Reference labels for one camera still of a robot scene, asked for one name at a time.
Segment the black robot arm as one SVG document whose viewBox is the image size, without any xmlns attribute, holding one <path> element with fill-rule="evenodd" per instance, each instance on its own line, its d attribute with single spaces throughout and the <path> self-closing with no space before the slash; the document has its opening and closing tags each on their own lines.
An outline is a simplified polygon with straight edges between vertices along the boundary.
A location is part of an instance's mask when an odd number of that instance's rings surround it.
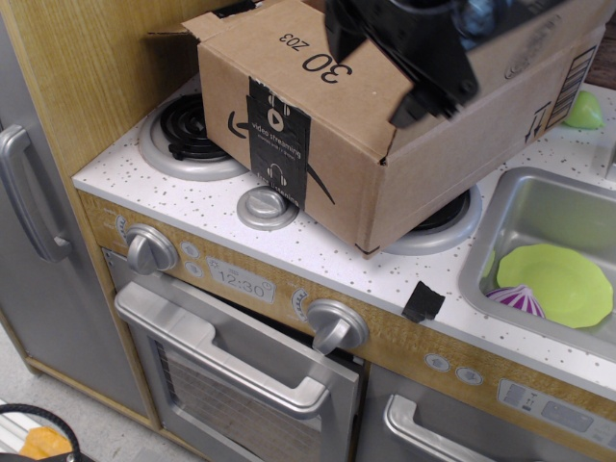
<svg viewBox="0 0 616 462">
<path fill-rule="evenodd" d="M 468 52 L 557 7 L 555 1 L 328 1 L 324 27 L 340 63 L 365 40 L 413 87 L 390 122 L 406 128 L 426 115 L 453 117 L 479 83 Z"/>
</svg>

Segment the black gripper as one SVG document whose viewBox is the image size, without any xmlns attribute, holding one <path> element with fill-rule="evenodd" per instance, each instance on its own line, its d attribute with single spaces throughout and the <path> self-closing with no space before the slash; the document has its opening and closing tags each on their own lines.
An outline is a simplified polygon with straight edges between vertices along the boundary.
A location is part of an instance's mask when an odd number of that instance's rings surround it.
<svg viewBox="0 0 616 462">
<path fill-rule="evenodd" d="M 457 28 L 464 1 L 327 1 L 329 52 L 343 62 L 365 40 L 412 83 L 389 118 L 406 128 L 427 115 L 455 116 L 478 93 Z"/>
</svg>

